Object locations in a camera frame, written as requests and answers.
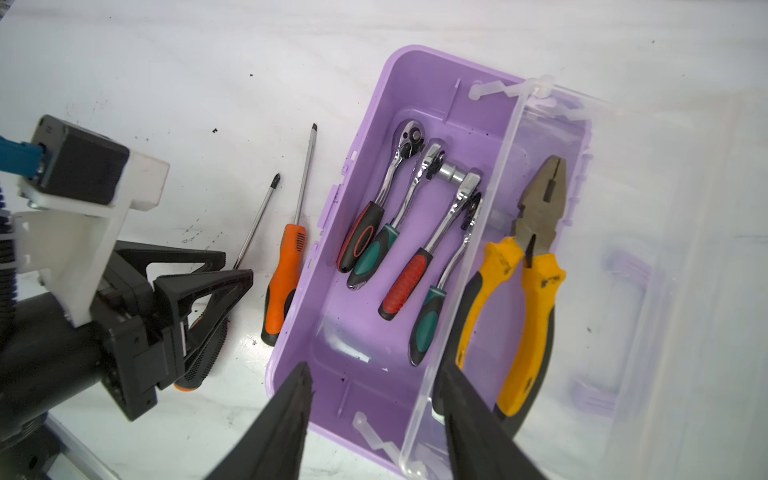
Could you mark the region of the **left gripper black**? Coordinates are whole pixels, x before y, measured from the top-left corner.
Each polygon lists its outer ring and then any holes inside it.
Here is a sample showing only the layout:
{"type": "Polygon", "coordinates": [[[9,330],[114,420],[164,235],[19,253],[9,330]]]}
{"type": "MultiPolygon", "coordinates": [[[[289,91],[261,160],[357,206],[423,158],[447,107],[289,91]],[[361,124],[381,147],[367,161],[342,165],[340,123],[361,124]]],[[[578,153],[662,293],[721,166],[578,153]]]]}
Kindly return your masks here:
{"type": "Polygon", "coordinates": [[[223,251],[117,241],[90,323],[71,326],[50,294],[20,302],[1,348],[2,443],[27,436],[48,411],[97,383],[128,419],[146,413],[252,287],[250,269],[220,271],[225,265],[223,251]],[[148,282],[157,263],[201,267],[148,282]]]}

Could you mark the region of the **orange black short screwdriver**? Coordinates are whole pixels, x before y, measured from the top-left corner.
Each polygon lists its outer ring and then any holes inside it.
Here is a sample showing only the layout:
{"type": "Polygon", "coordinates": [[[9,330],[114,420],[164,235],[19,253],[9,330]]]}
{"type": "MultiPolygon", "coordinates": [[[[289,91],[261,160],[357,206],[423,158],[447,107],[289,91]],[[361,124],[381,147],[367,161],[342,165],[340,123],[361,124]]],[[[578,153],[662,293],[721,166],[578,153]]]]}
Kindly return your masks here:
{"type": "MultiPolygon", "coordinates": [[[[256,213],[255,219],[236,257],[232,267],[233,270],[239,269],[280,179],[281,175],[279,173],[273,177],[265,198],[256,213]]],[[[193,360],[187,367],[186,373],[174,383],[174,386],[178,390],[192,392],[202,385],[218,358],[226,341],[227,332],[228,318],[223,317],[212,332],[205,338],[206,344],[201,346],[193,354],[193,360]]]]}

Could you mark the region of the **purple plastic tool box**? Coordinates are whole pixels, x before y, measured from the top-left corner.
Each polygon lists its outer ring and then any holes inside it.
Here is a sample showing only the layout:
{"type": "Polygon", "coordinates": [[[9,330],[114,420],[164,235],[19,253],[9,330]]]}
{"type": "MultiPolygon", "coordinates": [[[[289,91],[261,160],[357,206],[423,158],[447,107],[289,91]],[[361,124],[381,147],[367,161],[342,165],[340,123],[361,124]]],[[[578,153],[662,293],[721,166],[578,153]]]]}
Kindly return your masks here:
{"type": "Polygon", "coordinates": [[[311,426],[413,479],[447,479],[431,408],[461,293],[502,240],[549,156],[568,196],[552,249],[566,280],[554,349],[516,443],[560,479],[763,479],[767,475],[767,91],[630,108],[422,46],[387,60],[328,197],[296,298],[266,370],[274,393],[310,367],[311,426]],[[375,197],[396,130],[416,120],[448,159],[482,176],[473,236],[447,285],[424,361],[417,313],[463,242],[452,226],[392,319],[378,309],[451,205],[429,181],[362,288],[337,269],[375,197]]]}

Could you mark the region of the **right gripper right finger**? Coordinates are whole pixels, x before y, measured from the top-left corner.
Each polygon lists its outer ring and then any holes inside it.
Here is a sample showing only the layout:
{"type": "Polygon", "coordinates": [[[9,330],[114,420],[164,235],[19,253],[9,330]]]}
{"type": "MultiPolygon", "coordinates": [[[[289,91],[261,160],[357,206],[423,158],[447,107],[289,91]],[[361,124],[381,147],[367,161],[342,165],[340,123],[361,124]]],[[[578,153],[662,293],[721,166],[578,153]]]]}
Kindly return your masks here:
{"type": "Polygon", "coordinates": [[[450,468],[455,479],[542,479],[544,475],[503,431],[464,373],[438,373],[450,468]]]}

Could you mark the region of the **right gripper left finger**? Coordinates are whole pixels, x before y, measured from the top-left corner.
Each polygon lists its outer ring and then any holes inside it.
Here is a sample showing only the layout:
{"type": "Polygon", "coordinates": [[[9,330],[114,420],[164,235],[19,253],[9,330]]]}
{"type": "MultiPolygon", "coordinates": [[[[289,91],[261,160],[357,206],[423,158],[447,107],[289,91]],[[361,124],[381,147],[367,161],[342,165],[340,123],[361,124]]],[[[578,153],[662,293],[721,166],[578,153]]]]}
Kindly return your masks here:
{"type": "Polygon", "coordinates": [[[313,400],[309,365],[288,375],[241,440],[209,479],[297,479],[313,400]]]}

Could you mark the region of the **red handled ratchet wrench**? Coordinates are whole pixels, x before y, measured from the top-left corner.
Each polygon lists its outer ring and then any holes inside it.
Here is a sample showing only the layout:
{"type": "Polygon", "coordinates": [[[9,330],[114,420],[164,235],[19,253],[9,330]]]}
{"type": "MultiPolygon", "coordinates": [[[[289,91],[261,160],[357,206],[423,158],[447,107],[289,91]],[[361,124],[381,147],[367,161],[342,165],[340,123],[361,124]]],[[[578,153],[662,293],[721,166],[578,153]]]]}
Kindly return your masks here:
{"type": "Polygon", "coordinates": [[[420,247],[405,265],[378,308],[379,315],[387,321],[391,321],[398,314],[418,286],[434,258],[435,249],[459,215],[468,208],[482,181],[482,172],[478,169],[464,172],[456,167],[451,175],[455,173],[462,174],[462,177],[450,207],[427,243],[420,247]]]}

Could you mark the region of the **green ratchet wrench with socket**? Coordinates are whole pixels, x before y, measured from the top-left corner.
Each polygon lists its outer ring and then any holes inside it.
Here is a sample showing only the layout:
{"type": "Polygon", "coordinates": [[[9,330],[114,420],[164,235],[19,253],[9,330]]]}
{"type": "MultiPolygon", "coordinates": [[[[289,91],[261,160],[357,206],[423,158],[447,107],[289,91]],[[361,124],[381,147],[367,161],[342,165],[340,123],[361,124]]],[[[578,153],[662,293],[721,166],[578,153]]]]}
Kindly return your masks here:
{"type": "Polygon", "coordinates": [[[478,209],[482,202],[482,194],[480,192],[475,193],[471,197],[461,225],[461,229],[464,231],[462,242],[446,263],[437,283],[430,286],[416,317],[409,339],[408,350],[410,364],[414,367],[419,366],[424,360],[433,341],[447,295],[446,284],[467,249],[478,216],[478,209]]]}

